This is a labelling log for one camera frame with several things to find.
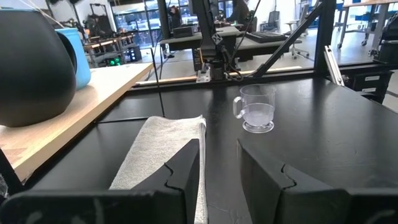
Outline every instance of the office chair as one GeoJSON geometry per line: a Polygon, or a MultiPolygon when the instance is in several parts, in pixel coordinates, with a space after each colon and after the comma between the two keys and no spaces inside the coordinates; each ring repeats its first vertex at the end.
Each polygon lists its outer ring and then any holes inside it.
{"type": "Polygon", "coordinates": [[[268,21],[264,21],[260,26],[260,31],[275,31],[279,29],[279,11],[269,13],[268,21]]]}
{"type": "MultiPolygon", "coordinates": [[[[294,20],[294,21],[290,21],[290,22],[286,22],[287,25],[289,25],[289,29],[290,31],[288,33],[285,33],[285,35],[290,35],[293,32],[293,24],[296,25],[296,27],[299,26],[299,24],[301,24],[304,20],[305,17],[308,14],[308,9],[309,9],[310,5],[309,4],[304,4],[303,5],[303,11],[300,15],[300,20],[294,20]]],[[[308,31],[305,30],[305,32],[303,33],[304,36],[308,35],[308,31]]],[[[307,50],[302,50],[302,49],[298,49],[295,47],[295,44],[292,45],[292,48],[290,49],[291,53],[292,53],[292,57],[293,59],[297,59],[297,55],[303,56],[302,53],[305,53],[305,57],[309,58],[310,56],[310,52],[307,50]]]]}

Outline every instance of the floor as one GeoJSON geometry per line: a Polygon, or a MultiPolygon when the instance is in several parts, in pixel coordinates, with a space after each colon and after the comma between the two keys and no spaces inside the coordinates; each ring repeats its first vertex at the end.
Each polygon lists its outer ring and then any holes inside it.
{"type": "MultiPolygon", "coordinates": [[[[303,68],[312,67],[315,55],[315,43],[317,41],[317,30],[309,30],[308,35],[306,37],[302,37],[301,40],[303,42],[301,44],[297,44],[296,48],[309,51],[309,58],[298,57],[297,59],[293,59],[291,53],[286,53],[281,59],[276,61],[272,68],[296,66],[303,68]]],[[[371,61],[373,58],[368,56],[368,51],[371,49],[373,35],[369,37],[367,46],[361,46],[362,40],[364,40],[364,34],[348,33],[344,39],[343,47],[341,49],[337,49],[337,44],[340,41],[340,32],[335,29],[331,46],[337,62],[342,64],[371,61]]],[[[168,58],[166,61],[164,60],[163,67],[160,66],[160,46],[157,46],[155,54],[157,72],[161,79],[196,75],[193,70],[191,50],[174,52],[175,57],[168,58]]],[[[260,64],[266,62],[269,57],[270,55],[255,56],[253,60],[239,63],[239,66],[242,71],[255,70],[260,66],[260,64]]],[[[142,62],[152,63],[150,49],[142,50],[142,62]]],[[[145,80],[155,80],[154,71],[151,71],[150,74],[145,77],[145,80]]],[[[387,93],[383,104],[398,113],[398,75],[392,76],[388,91],[389,92],[387,93]]]]}

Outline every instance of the wooden shelf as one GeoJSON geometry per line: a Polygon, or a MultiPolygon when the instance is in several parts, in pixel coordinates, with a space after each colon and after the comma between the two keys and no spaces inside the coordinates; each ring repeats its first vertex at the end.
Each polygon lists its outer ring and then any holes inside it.
{"type": "Polygon", "coordinates": [[[137,63],[91,69],[90,83],[76,92],[64,113],[26,127],[0,126],[0,147],[18,178],[28,178],[152,68],[137,63]]]}
{"type": "Polygon", "coordinates": [[[94,43],[94,44],[86,44],[86,45],[83,45],[83,48],[85,49],[85,50],[89,50],[89,49],[94,49],[94,48],[96,48],[96,47],[100,47],[100,46],[105,46],[105,45],[108,45],[108,44],[114,44],[114,43],[116,43],[116,40],[106,40],[106,41],[104,41],[104,42],[100,42],[100,43],[94,43]]]}

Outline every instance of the cup handle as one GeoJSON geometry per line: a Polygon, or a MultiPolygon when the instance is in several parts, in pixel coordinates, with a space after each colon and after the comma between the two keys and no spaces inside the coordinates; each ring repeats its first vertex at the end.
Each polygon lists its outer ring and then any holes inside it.
{"type": "Polygon", "coordinates": [[[235,97],[234,99],[234,104],[233,104],[233,111],[234,111],[234,116],[238,119],[242,118],[244,111],[241,110],[238,114],[238,109],[236,107],[236,105],[238,104],[239,101],[241,101],[242,98],[240,96],[235,97]]]}

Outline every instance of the black vase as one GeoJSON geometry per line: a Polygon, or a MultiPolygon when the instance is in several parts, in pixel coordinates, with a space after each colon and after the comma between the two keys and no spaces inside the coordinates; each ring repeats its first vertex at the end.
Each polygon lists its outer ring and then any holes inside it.
{"type": "Polygon", "coordinates": [[[64,112],[76,91],[72,45],[37,11],[0,9],[0,33],[0,125],[27,126],[64,112]]]}

